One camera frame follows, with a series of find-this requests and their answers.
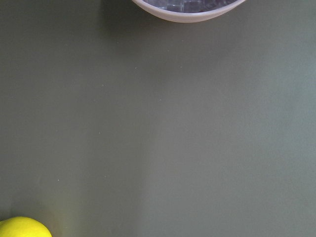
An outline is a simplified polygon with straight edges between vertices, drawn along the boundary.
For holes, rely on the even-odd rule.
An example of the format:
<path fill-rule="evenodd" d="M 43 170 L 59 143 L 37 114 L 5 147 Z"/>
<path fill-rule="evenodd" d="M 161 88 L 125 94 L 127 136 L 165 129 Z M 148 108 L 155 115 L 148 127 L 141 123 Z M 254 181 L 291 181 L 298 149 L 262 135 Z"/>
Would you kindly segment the yellow lemon lower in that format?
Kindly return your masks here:
<path fill-rule="evenodd" d="M 41 222 L 29 217 L 12 217 L 0 222 L 1 237 L 52 237 Z"/>

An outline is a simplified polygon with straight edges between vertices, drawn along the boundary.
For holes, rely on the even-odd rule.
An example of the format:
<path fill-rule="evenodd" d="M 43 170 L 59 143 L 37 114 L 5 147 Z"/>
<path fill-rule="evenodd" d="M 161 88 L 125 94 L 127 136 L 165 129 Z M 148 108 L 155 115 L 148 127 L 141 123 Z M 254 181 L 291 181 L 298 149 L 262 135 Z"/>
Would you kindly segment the pink ice bowl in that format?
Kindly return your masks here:
<path fill-rule="evenodd" d="M 176 23 L 196 23 L 223 15 L 245 0 L 134 0 L 153 16 Z"/>

